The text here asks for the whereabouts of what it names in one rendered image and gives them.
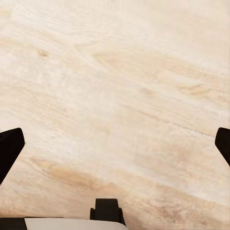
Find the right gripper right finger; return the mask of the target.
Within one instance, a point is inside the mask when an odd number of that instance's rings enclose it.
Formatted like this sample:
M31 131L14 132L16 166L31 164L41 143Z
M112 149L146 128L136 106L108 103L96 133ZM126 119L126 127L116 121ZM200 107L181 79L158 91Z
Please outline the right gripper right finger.
M219 127L215 145L230 166L230 129Z

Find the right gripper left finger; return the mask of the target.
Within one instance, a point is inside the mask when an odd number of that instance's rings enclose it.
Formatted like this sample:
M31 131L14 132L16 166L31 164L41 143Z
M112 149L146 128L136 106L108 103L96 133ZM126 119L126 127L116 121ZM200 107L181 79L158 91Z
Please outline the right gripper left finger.
M0 185L25 146L22 129L0 133Z

